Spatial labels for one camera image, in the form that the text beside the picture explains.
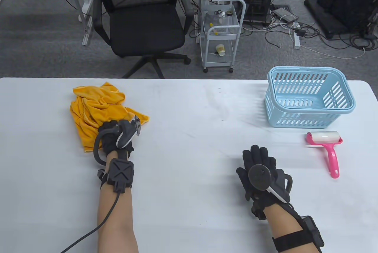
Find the black office chair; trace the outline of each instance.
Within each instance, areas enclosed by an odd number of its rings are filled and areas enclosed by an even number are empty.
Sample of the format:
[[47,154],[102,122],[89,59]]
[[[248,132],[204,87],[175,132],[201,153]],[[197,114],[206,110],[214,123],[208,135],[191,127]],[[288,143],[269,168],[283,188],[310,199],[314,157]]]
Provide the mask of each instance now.
[[[166,53],[184,45],[194,18],[190,0],[181,0],[185,25],[181,26],[176,12],[177,0],[93,0],[95,31],[120,56],[142,56],[126,73],[128,78],[146,63],[151,63],[160,79],[164,79],[157,59],[181,59],[190,64],[186,55]],[[102,26],[101,3],[110,16],[110,37]]]

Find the chair seat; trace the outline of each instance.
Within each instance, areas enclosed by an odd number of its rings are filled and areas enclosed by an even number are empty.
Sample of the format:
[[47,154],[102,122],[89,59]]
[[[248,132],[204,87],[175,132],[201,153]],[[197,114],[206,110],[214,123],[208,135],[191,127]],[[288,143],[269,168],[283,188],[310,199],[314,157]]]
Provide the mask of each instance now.
[[185,34],[175,6],[154,4],[112,12],[110,39],[116,55],[142,56],[183,46]]

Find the white table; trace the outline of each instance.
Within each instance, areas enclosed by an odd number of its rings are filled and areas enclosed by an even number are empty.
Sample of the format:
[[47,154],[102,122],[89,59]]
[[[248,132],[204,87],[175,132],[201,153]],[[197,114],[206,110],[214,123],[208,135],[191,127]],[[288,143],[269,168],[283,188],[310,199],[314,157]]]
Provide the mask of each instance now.
[[[72,88],[105,81],[0,79],[0,252],[60,252],[96,226],[100,166],[83,152],[69,107]],[[378,104],[365,82],[350,82],[357,106],[330,128],[344,139],[338,180],[305,145],[308,130],[269,127],[264,80],[109,82],[151,116],[131,157],[141,253],[276,252],[235,173],[252,144],[293,176],[292,204],[314,218],[324,253],[378,252]],[[70,252],[96,252],[96,234]]]

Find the chair base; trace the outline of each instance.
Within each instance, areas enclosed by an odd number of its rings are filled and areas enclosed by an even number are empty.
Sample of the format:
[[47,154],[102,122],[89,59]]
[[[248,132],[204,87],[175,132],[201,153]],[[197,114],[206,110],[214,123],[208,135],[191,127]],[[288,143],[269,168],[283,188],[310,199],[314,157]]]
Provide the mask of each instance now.
[[143,56],[122,78],[127,79],[131,77],[137,70],[142,68],[146,63],[151,63],[160,79],[164,79],[162,70],[157,62],[158,59],[175,59],[184,60],[185,65],[189,65],[191,60],[188,56],[174,53],[160,53],[152,56]]

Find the chair armrest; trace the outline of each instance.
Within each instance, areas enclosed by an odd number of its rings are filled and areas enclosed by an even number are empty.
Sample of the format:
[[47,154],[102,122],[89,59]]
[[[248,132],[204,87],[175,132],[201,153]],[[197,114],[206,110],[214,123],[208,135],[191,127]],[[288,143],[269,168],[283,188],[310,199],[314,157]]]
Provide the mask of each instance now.
[[93,27],[95,31],[110,45],[110,39],[102,25],[102,2],[101,0],[93,0]]
[[185,24],[184,24],[184,33],[187,34],[190,28],[190,25],[192,24],[194,20],[194,9],[192,4],[190,3],[190,0],[181,0],[181,3],[184,6],[185,11]]

